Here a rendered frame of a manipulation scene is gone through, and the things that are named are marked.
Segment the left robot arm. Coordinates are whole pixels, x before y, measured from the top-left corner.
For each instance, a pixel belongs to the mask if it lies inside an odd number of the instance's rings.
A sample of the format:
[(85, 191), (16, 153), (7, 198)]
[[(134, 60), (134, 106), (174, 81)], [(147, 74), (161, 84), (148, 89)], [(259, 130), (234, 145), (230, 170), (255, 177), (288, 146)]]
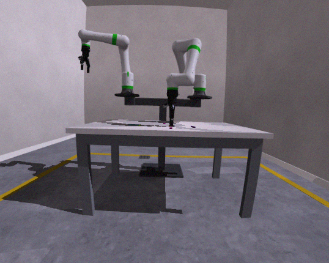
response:
[[(167, 97), (178, 97), (180, 95), (178, 94), (179, 86), (194, 86), (193, 95), (205, 95), (206, 76), (195, 74), (201, 45), (202, 43), (198, 38), (176, 40), (172, 44), (179, 73), (171, 73), (167, 76)], [(187, 52), (187, 59), (185, 52)]]

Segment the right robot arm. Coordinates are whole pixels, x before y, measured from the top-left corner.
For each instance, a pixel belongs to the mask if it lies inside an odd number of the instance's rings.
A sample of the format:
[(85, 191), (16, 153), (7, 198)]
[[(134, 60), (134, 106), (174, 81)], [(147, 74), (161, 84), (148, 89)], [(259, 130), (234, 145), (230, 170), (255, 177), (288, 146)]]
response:
[(91, 40), (104, 42), (112, 45), (116, 45), (119, 48), (120, 60), (122, 66), (122, 92), (134, 94), (133, 92), (133, 73), (130, 71), (130, 64), (128, 58), (128, 44), (129, 39), (125, 35), (119, 34), (105, 34), (99, 32), (88, 31), (81, 29), (78, 32), (81, 42), (81, 51), (90, 52)]

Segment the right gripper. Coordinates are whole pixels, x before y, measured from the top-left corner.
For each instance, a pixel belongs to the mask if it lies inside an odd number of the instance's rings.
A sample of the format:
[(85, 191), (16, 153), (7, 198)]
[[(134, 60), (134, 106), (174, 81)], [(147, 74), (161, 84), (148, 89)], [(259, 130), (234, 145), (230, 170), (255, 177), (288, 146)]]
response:
[(82, 51), (82, 56), (81, 56), (81, 60), (80, 60), (80, 64), (81, 64), (81, 70), (83, 70), (83, 63), (84, 61), (86, 62), (87, 65), (87, 73), (89, 73), (89, 67), (90, 67), (90, 63), (89, 63), (89, 52), (88, 51)]

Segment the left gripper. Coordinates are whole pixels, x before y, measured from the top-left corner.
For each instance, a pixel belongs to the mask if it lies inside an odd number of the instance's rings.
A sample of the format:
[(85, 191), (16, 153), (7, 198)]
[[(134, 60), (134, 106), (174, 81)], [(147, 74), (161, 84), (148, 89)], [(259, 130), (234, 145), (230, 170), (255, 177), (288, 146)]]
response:
[(169, 125), (170, 127), (173, 127), (173, 120), (174, 120), (174, 110), (175, 110), (175, 103), (177, 103), (177, 97), (168, 97), (168, 103), (170, 103), (169, 106)]

